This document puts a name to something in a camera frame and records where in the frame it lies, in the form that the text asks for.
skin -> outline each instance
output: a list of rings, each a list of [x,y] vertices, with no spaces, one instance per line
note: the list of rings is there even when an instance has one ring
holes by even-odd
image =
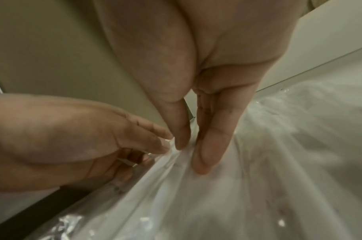
[[[106,36],[175,136],[189,142],[185,95],[198,96],[192,167],[207,174],[284,54],[304,0],[94,0]]]
[[[87,178],[127,181],[166,153],[165,128],[98,102],[0,94],[0,191],[47,189]]]

